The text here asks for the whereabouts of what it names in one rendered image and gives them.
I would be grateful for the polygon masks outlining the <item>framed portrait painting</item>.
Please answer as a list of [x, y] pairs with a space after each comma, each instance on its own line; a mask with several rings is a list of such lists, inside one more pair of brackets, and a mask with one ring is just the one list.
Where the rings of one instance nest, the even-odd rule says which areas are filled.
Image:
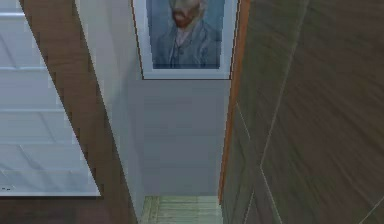
[[144, 80], [228, 80], [240, 0], [132, 0]]

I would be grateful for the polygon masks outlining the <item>brown wooden door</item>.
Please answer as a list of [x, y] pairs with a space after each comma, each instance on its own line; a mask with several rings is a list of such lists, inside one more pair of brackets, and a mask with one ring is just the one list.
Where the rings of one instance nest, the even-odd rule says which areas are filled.
[[239, 0], [223, 224], [384, 224], [384, 0]]

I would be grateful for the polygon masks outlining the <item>brown wooden cupboard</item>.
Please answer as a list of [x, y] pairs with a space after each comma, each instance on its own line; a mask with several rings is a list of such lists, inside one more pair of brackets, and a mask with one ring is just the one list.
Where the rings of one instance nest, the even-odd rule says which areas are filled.
[[105, 0], [19, 0], [99, 194], [0, 197], [0, 224], [139, 224], [110, 121], [122, 77]]

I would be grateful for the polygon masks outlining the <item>white panelled window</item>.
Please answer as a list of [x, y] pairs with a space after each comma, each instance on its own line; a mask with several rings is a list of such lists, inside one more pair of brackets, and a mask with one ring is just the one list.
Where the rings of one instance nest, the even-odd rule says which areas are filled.
[[0, 197], [98, 194], [19, 0], [0, 0]]

